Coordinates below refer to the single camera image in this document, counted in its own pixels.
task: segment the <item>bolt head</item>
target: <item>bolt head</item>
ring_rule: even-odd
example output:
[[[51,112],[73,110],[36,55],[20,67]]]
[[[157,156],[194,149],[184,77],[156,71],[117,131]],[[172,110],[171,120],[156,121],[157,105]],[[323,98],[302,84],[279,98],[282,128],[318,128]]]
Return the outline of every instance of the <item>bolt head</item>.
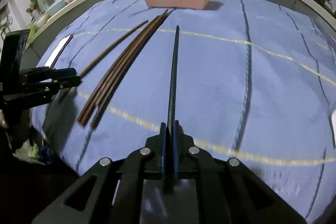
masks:
[[[192,147],[189,148],[189,153],[193,154],[193,155],[197,154],[199,151],[200,151],[200,149],[196,146],[192,146]]]
[[[100,165],[102,166],[107,166],[111,163],[111,160],[109,158],[102,158],[100,161],[99,161]]]
[[[231,159],[229,159],[229,164],[233,167],[238,166],[239,165],[239,160],[236,159],[236,158],[231,158]]]
[[[144,147],[144,148],[140,149],[141,155],[144,155],[144,156],[148,155],[150,152],[151,152],[151,150],[149,148],[147,148],[147,147]]]

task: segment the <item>yellow line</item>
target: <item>yellow line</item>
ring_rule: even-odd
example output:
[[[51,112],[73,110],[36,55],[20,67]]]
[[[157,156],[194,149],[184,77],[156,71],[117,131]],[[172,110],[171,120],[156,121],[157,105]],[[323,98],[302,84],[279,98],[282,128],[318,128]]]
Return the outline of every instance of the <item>yellow line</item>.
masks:
[[[318,160],[279,160],[279,159],[272,159],[267,157],[258,156],[255,154],[250,154],[246,152],[242,152],[239,150],[231,150],[229,148],[210,144],[206,141],[199,140],[194,138],[194,143],[200,148],[204,150],[212,150],[217,153],[222,153],[226,155],[231,155],[237,157],[241,160],[252,160],[259,163],[270,164],[270,165],[287,165],[287,166],[307,166],[307,165],[320,165],[323,162],[333,162],[335,158],[326,158],[326,159],[318,159]]]
[[[260,18],[260,19],[264,19],[264,20],[269,20],[268,18],[263,17],[263,16],[258,16],[258,15],[256,15],[256,17],[257,17],[257,18]],[[292,27],[283,25],[283,24],[281,24],[281,23],[278,23],[278,22],[275,21],[275,20],[272,20],[272,22],[273,22],[274,24],[278,25],[278,26],[281,26],[281,27],[283,27],[283,28],[288,28],[288,29],[290,29],[291,31],[299,32],[299,33],[301,33],[301,34],[303,35],[303,32],[301,32],[301,31],[299,31],[299,30],[297,30],[297,29],[295,29],[295,28],[292,28]],[[325,49],[327,49],[327,50],[330,51],[330,49],[329,49],[328,46],[325,46],[325,45],[322,45],[322,44],[320,44],[320,43],[317,43],[317,42],[315,42],[314,40],[311,40],[311,42],[313,42],[313,43],[319,45],[320,47],[325,48]]]
[[[125,29],[125,28],[112,28],[112,29],[109,29],[109,30],[102,30],[100,32],[112,32],[112,31],[130,31],[131,29]],[[164,29],[158,29],[157,30],[158,32],[173,32],[175,33],[175,30],[164,30]],[[76,34],[74,35],[74,37],[79,37],[80,35],[83,35],[83,34],[97,34],[99,32],[82,32],[82,33],[79,33],[79,34]],[[248,41],[244,41],[244,40],[236,40],[236,39],[228,39],[228,38],[223,38],[223,37],[214,37],[212,35],[209,35],[209,34],[203,34],[203,33],[196,33],[196,32],[185,32],[185,31],[180,31],[180,33],[182,34],[190,34],[190,35],[196,35],[198,37],[207,37],[207,38],[213,38],[213,39],[217,39],[217,40],[221,40],[221,41],[228,41],[228,42],[236,42],[236,43],[242,43],[242,42],[247,42]],[[320,43],[316,43],[317,45],[319,45],[320,47],[326,49],[326,50],[330,50],[329,47],[325,46],[325,45],[322,45]]]
[[[116,28],[112,28],[110,30],[106,30],[104,32],[109,32],[109,31],[130,31],[131,29],[124,29],[124,28],[121,28],[121,29],[116,29]],[[175,30],[162,30],[162,29],[158,29],[157,31],[160,31],[160,32],[175,32]],[[97,32],[83,32],[83,33],[79,33],[79,34],[76,34],[74,35],[74,37],[77,37],[77,36],[80,36],[82,34],[86,34],[86,33],[89,33],[89,34],[97,34]],[[278,53],[275,53],[275,52],[272,52],[272,51],[269,51],[265,48],[262,48],[260,46],[258,46],[257,44],[254,44],[252,42],[248,42],[248,41],[245,41],[245,40],[235,40],[235,39],[228,39],[228,38],[223,38],[223,37],[214,37],[212,35],[209,35],[209,34],[202,34],[202,33],[195,33],[195,32],[185,32],[185,31],[180,31],[180,33],[182,34],[189,34],[189,35],[196,35],[196,36],[199,36],[199,37],[207,37],[207,38],[212,38],[212,39],[217,39],[217,40],[221,40],[221,41],[228,41],[228,42],[235,42],[235,43],[244,43],[244,44],[249,44],[249,45],[252,45],[254,47],[257,47],[258,49],[262,50],[263,52],[266,52],[268,54],[271,54],[271,55],[274,55],[274,56],[278,56],[278,57],[281,57],[281,58],[284,58],[284,59],[287,59],[287,60],[290,60],[290,61],[294,61],[295,63],[297,63],[298,65],[300,65],[301,67],[303,67],[304,69],[312,72],[313,74],[315,75],[318,75],[319,77],[321,77],[322,79],[328,81],[329,83],[331,83],[332,85],[336,86],[336,83],[333,82],[331,79],[327,78],[326,76],[318,73],[316,70],[313,70],[312,68],[296,61],[294,58],[290,57],[290,56],[286,56],[286,55],[283,55],[283,54],[278,54]]]
[[[89,96],[85,93],[78,92],[78,95],[88,99]],[[138,125],[140,125],[143,128],[150,129],[155,132],[160,132],[160,126],[153,124],[151,122],[147,122],[143,119],[140,119],[138,117],[132,116],[128,113],[126,113],[123,110],[111,107],[110,105],[107,108],[110,112],[112,112],[115,115],[118,115],[130,122],[134,122]],[[242,152],[239,150],[231,150],[229,148],[220,146],[220,145],[214,145],[210,144],[207,141],[199,140],[194,138],[194,143],[200,148],[203,148],[204,150],[212,150],[217,153],[221,154],[226,154],[226,155],[231,155],[234,157],[239,158],[240,160],[252,160],[254,162],[259,162],[263,164],[270,164],[270,165],[287,165],[287,166],[307,166],[307,165],[320,165],[323,162],[333,162],[336,159],[335,158],[326,158],[326,159],[318,159],[318,160],[278,160],[278,159],[272,159],[272,158],[267,158],[263,156],[258,156],[255,154],[250,154],[246,152]]]

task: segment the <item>black mount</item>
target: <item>black mount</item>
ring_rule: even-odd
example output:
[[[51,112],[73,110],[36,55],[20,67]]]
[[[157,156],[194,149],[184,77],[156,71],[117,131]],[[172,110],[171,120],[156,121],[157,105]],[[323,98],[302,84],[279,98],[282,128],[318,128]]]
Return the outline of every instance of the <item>black mount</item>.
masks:
[[[38,67],[20,70],[30,30],[6,34],[0,61],[0,109],[19,113],[50,103],[59,90],[78,86],[81,79],[74,68]],[[7,115],[6,120],[15,115]]]
[[[209,152],[195,147],[191,136],[183,134],[175,120],[178,45],[177,26],[168,122],[161,123],[159,135],[148,138],[145,147],[126,159],[100,159],[33,224],[138,224],[145,179],[162,180],[163,193],[172,192],[176,180],[194,179],[200,223],[306,223],[238,159],[214,159]]]

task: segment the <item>wooden chopstick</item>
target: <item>wooden chopstick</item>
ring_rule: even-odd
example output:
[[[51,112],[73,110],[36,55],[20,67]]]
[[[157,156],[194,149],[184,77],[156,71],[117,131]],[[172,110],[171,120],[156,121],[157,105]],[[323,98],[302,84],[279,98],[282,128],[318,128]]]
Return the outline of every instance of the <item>wooden chopstick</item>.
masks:
[[[86,126],[91,114],[95,110],[96,100],[98,96],[100,95],[100,92],[102,91],[102,88],[106,85],[107,80],[110,77],[110,73],[113,71],[114,66],[120,62],[127,53],[127,51],[134,46],[134,42],[137,41],[137,39],[141,36],[142,32],[144,32],[148,25],[136,36],[136,38],[127,46],[127,48],[119,55],[119,57],[116,59],[116,61],[112,64],[110,69],[105,73],[103,78],[100,80],[98,85],[96,86],[95,90],[90,95],[89,99],[86,101],[81,113],[78,116],[78,123],[82,126]]]
[[[126,49],[124,49],[124,51],[121,53],[121,55],[119,55],[119,57],[117,58],[117,60],[115,62],[118,62],[122,57],[123,54],[130,48],[132,47],[132,43],[133,41],[126,47]],[[91,93],[89,99],[86,101],[84,107],[82,108],[82,111],[80,112],[77,121],[79,124],[81,124],[82,126],[85,126],[87,124],[87,120],[90,118],[90,115],[92,114],[92,112],[95,109],[95,100],[98,97],[98,93],[100,92],[100,88],[102,86],[102,84],[106,81],[107,77],[109,77],[110,71],[113,68],[111,67],[103,76],[103,78],[100,80],[100,82],[98,83],[98,85],[96,86],[96,88],[94,89],[94,91]]]
[[[143,35],[143,39],[140,39],[139,46],[135,49],[135,51],[129,56],[129,58],[125,61],[123,66],[120,67],[119,73],[116,75],[116,77],[113,80],[113,83],[111,83],[109,90],[107,93],[105,93],[105,96],[100,103],[100,106],[98,108],[98,111],[96,112],[90,127],[92,129],[97,128],[106,108],[109,104],[110,100],[113,97],[114,92],[116,91],[117,87],[119,86],[120,82],[122,81],[123,77],[127,73],[128,69],[134,62],[134,60],[137,58],[138,54],[141,52],[142,48],[146,45],[146,43],[149,41],[151,36],[155,33],[155,31],[159,28],[159,26],[163,23],[163,21],[167,18],[168,10],[166,10],[160,17],[156,20],[154,25],[152,25],[152,28],[147,30],[147,32]]]
[[[148,20],[145,20],[144,22],[140,23],[139,25],[134,27],[132,30],[124,34],[122,37],[118,38],[115,42],[113,42],[100,55],[98,55],[89,65],[87,65],[87,67],[82,71],[79,77],[80,78],[85,77],[111,50],[113,50],[117,45],[119,45],[120,42],[125,40],[127,37],[129,37],[132,33],[134,33],[137,29],[139,29],[141,26],[143,26],[147,22]]]
[[[151,28],[154,27],[155,23],[158,21],[160,17],[156,17],[154,20],[152,20],[152,22],[150,22],[150,24],[148,24],[148,29],[147,31],[149,31]],[[119,64],[116,65],[115,70],[113,71],[113,73],[110,75],[110,78],[108,79],[108,82],[110,83],[110,85],[114,82],[114,78],[115,76],[118,74],[118,72],[120,71],[120,69],[125,65],[125,63],[127,62],[127,59],[130,58],[132,56],[132,54],[136,51],[137,47],[139,46],[140,43],[142,43],[145,35],[146,35],[146,31],[142,33],[142,35],[139,37],[139,39],[136,41],[135,46],[130,49],[130,51],[128,51],[127,55],[125,56],[125,58],[123,60],[120,61]],[[102,92],[100,93],[100,96],[98,97],[97,101],[96,101],[96,105],[99,106],[100,103],[102,102],[105,93],[110,89],[109,84],[105,85],[104,89],[102,90]]]

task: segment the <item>wall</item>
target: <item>wall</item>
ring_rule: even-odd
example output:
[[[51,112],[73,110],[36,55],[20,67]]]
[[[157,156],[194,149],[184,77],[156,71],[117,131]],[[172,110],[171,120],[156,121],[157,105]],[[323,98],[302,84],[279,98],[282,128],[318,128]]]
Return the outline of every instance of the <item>wall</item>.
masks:
[[[8,0],[1,0],[0,1],[0,9],[4,7],[8,3]]]
[[[11,31],[24,29],[30,22],[31,16],[26,9],[31,3],[30,0],[7,0],[6,13],[13,19],[13,23],[9,26]],[[2,38],[0,38],[0,47],[2,48]]]

